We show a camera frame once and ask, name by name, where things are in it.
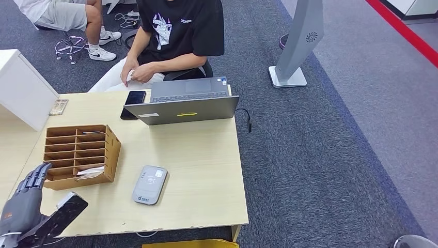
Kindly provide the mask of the person's left hand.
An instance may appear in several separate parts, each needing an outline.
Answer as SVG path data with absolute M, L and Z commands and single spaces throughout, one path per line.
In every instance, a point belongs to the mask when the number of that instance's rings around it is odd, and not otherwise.
M 133 72 L 131 73 L 131 81 L 146 83 L 154 76 L 156 72 L 157 72 L 156 62 L 143 64 L 133 70 Z

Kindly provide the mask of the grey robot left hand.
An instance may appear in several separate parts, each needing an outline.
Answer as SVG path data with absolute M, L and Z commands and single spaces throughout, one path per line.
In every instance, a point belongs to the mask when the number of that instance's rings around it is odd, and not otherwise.
M 41 220 L 42 188 L 52 163 L 44 162 L 20 181 L 12 197 L 6 201 L 1 214 L 1 236 L 24 234 Z

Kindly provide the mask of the person's right hand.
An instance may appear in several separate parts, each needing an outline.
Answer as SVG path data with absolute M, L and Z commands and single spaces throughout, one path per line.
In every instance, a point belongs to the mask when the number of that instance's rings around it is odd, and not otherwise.
M 120 79 L 122 80 L 125 87 L 128 87 L 128 75 L 132 70 L 135 70 L 139 66 L 137 58 L 134 56 L 127 56 L 124 59 L 124 65 L 120 73 Z

